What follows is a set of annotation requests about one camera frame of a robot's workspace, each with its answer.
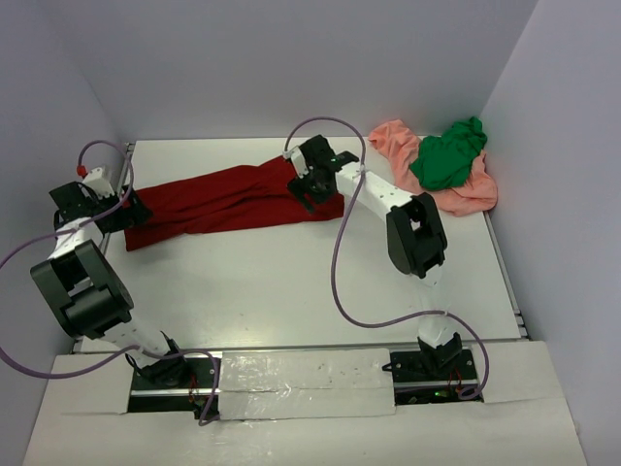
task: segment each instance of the pink cloth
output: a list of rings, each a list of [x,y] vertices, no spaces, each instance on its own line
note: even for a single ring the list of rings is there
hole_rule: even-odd
[[[409,165],[418,157],[420,139],[400,120],[383,123],[369,135],[369,142],[390,162],[395,185],[413,194],[425,192]],[[474,159],[473,169],[463,186],[428,191],[439,209],[454,216],[488,211],[496,205],[496,182],[485,173],[485,150]]]

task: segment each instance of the white wall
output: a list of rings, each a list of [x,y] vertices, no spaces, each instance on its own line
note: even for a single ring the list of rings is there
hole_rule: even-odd
[[[621,462],[621,2],[539,0],[482,119],[492,216],[591,466]]]
[[[71,181],[82,145],[114,138],[92,90],[31,0],[0,3],[0,256],[52,231],[48,191]],[[106,159],[93,149],[88,160]],[[0,345],[19,362],[49,370],[69,348],[29,269],[52,243],[25,250],[0,271]],[[21,464],[45,389],[0,363],[0,464]]]
[[[440,131],[480,113],[536,3],[41,2],[127,139],[283,136],[321,114]]]

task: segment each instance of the red cloth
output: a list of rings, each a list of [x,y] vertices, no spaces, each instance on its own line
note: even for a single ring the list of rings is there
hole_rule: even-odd
[[[343,197],[315,206],[309,214],[287,190],[295,170],[282,157],[258,167],[241,165],[201,177],[140,189],[152,210],[144,225],[125,230],[127,250],[137,250],[183,233],[213,233],[331,220],[343,216]]]

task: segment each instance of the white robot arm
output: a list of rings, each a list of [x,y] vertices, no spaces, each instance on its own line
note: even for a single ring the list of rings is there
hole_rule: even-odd
[[[286,151],[283,157],[297,174],[288,188],[310,212],[313,204],[326,202],[337,193],[352,197],[364,173],[356,201],[385,222],[392,263],[400,272],[418,277],[432,293],[438,292],[447,241],[429,194],[414,196],[366,171],[358,157],[347,151],[336,154],[320,135]],[[431,370],[451,361],[462,349],[454,322],[446,316],[421,317],[418,343]]]
[[[105,233],[146,221],[151,212],[135,193],[129,205],[100,220],[90,221],[118,202],[105,167],[89,172],[81,183],[72,182],[50,193],[58,207],[54,216],[57,237],[49,258],[33,267],[30,275],[48,302],[63,330],[71,337],[101,339],[126,348],[128,360],[144,377],[176,384],[186,372],[182,357],[160,360],[144,354],[177,352],[175,342],[162,332],[131,316],[129,292],[99,250]]]

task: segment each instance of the white tabletop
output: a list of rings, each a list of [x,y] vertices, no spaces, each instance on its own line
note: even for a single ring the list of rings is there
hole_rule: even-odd
[[[335,151],[360,153],[355,138],[329,138]],[[140,141],[136,188],[153,186],[279,155],[282,139]],[[369,148],[369,169],[392,182],[388,163]],[[441,216],[448,238],[441,299],[484,339],[520,333],[483,214]],[[339,220],[182,236],[127,252],[112,236],[107,258],[127,285],[133,313],[182,347],[231,349],[366,345],[415,341],[417,322],[384,329],[350,325],[330,291],[330,259]],[[376,322],[432,305],[416,277],[388,258],[385,225],[354,209],[340,255],[342,302],[358,319]],[[468,333],[462,332],[469,340]],[[83,351],[109,349],[86,341]]]
[[[393,416],[219,421],[206,427],[198,427],[191,413],[126,413],[133,371],[120,358],[82,377],[49,381],[23,464],[585,466],[545,344],[495,343],[487,349],[485,403],[398,406]],[[75,371],[103,357],[58,356],[53,372]],[[344,361],[343,369],[350,368],[349,356]],[[318,375],[296,365],[283,374],[307,381]]]

